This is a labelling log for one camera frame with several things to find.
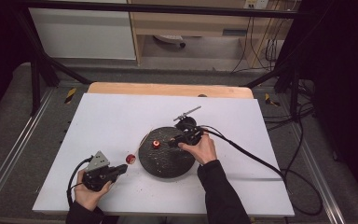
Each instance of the black circular base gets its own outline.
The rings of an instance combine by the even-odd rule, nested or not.
[[[139,148],[139,161],[145,170],[160,178],[175,178],[185,174],[194,164],[194,157],[179,147],[169,147],[168,141],[182,132],[173,127],[153,130]],[[153,141],[159,148],[153,148]]]

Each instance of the black pole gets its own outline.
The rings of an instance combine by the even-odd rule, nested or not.
[[[248,84],[245,85],[241,85],[240,87],[247,87],[249,89],[256,87],[257,85],[269,80],[272,77],[278,77],[281,75],[281,73],[285,70],[287,70],[288,66],[287,63],[286,64],[281,64],[281,66],[275,68],[273,71],[268,72],[267,74],[265,74],[262,77],[259,77],[251,82],[249,82]]]
[[[46,84],[48,86],[58,86],[60,80],[58,79],[55,71],[46,62],[46,59],[43,55],[43,47],[41,46],[38,38],[35,36],[28,21],[25,19],[22,8],[12,8],[11,13],[13,14],[14,18],[17,20],[18,25],[27,37],[26,40],[23,40],[24,46],[27,47],[27,44],[30,46],[27,48],[30,48],[32,50],[31,54],[33,54],[36,59],[36,63],[38,66],[37,68],[38,71],[40,71],[40,75],[46,81]]]
[[[282,19],[317,19],[315,13],[277,10],[254,10],[246,8],[229,7],[185,7],[163,5],[140,5],[118,3],[90,3],[67,2],[47,0],[17,0],[17,4],[23,7],[54,8],[91,11],[126,11],[126,12],[153,12],[170,14],[215,15],[232,17],[258,17],[258,18],[282,18]]]
[[[45,58],[46,60],[51,64],[53,65],[55,68],[61,70],[62,72],[64,72],[66,75],[76,79],[77,81],[83,83],[83,84],[91,84],[93,83],[93,81],[85,78],[85,77],[82,77],[81,75],[79,75],[78,73],[72,71],[71,69],[67,68],[65,65],[55,61],[54,59],[52,59],[50,56],[48,56],[46,53],[45,53]]]
[[[300,74],[298,68],[293,69],[292,74],[292,89],[291,89],[291,98],[290,98],[290,115],[295,122],[298,121],[299,116],[297,114],[297,100],[298,100],[298,81]]]

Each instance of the white table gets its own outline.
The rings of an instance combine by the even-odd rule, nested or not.
[[[201,109],[190,115],[198,124],[215,127],[228,139],[278,168],[257,100],[86,93],[33,210],[65,214],[69,209],[66,187],[81,161],[101,150],[111,165],[123,164],[151,129],[173,126],[176,123],[173,119],[198,105]],[[277,174],[223,140],[213,139],[227,178],[249,216],[294,215]],[[106,214],[120,216],[206,214],[197,167],[196,162],[182,176],[161,179],[150,175],[137,161],[129,165],[127,173],[118,179],[99,205]]]

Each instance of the handheld controller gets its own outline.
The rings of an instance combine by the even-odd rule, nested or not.
[[[186,116],[180,118],[175,127],[183,133],[176,135],[168,142],[170,147],[178,147],[179,143],[195,146],[200,141],[204,132],[201,127],[197,126],[197,122],[193,118]]]
[[[109,164],[110,162],[104,154],[98,151],[89,162],[89,165],[86,167],[86,173],[83,175],[82,182],[86,188],[100,191],[108,181],[111,180],[112,183],[115,183],[120,175],[127,172],[127,164],[117,167],[109,167]]]

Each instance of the person's right hand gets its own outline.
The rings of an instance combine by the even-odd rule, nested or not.
[[[185,143],[179,143],[178,146],[191,153],[202,165],[209,161],[217,160],[213,139],[211,139],[206,132],[203,133],[200,141],[195,146],[190,146]]]

